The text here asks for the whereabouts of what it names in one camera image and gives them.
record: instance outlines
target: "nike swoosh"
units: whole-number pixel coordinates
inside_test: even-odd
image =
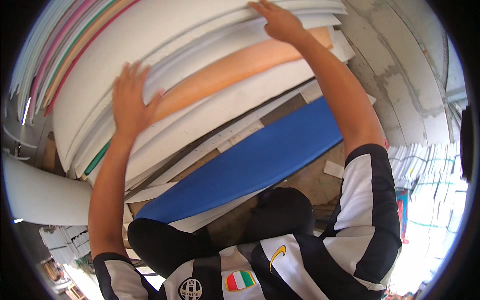
[[[287,248],[285,246],[281,246],[280,248],[277,249],[277,251],[275,251],[275,254],[272,256],[272,260],[270,261],[270,272],[272,272],[272,264],[273,264],[273,260],[280,254],[280,253],[283,253],[283,256],[285,256],[285,254],[287,254]]]

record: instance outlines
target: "italian flag patch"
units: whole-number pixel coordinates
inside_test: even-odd
[[[225,278],[225,287],[228,292],[236,292],[256,285],[249,271],[235,271]]]

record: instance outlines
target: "black and white striped jersey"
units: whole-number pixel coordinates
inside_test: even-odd
[[[340,198],[320,236],[289,234],[181,265],[156,291],[130,261],[95,258],[105,299],[379,299],[400,254],[388,155],[364,145],[346,160]]]

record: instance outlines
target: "person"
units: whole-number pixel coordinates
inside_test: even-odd
[[[129,242],[166,278],[155,290],[123,245],[125,172],[137,135],[161,101],[142,100],[148,69],[126,65],[115,81],[117,131],[96,180],[89,212],[90,248],[105,299],[380,299],[401,250],[392,170],[375,112],[360,83],[290,12],[249,3],[266,32],[289,43],[313,69],[344,138],[340,198],[325,232],[313,235],[306,196],[292,188],[262,195],[238,245],[218,251],[208,238],[136,219]]]

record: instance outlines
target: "blue surfboard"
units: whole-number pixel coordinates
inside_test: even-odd
[[[171,223],[266,188],[342,140],[323,97],[255,132],[145,205],[135,217]]]

